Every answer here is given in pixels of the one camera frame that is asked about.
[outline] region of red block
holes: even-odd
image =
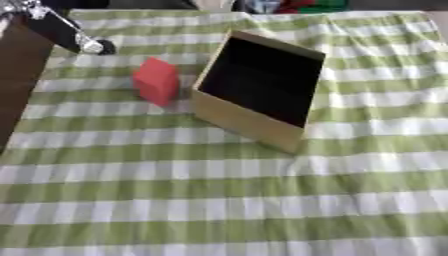
[[[176,67],[156,58],[148,58],[134,72],[133,81],[141,97],[159,106],[168,105],[179,88]]]

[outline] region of tablecloth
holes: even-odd
[[[71,16],[118,53],[52,52],[0,159],[1,255],[448,253],[448,51],[424,13]],[[296,155],[192,115],[228,29],[327,53]],[[179,68],[170,107],[132,88],[148,56]]]

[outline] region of red object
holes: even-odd
[[[170,103],[179,88],[176,67],[156,58],[148,58],[133,74],[140,96],[158,106]]]
[[[275,13],[297,13],[298,8],[315,4],[315,0],[283,0]]]

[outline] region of tan box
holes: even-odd
[[[325,54],[229,32],[193,86],[195,115],[289,153],[305,127]]]

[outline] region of wooden table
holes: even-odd
[[[428,12],[448,42],[448,11]],[[0,40],[0,154],[44,69],[53,44],[14,20]]]

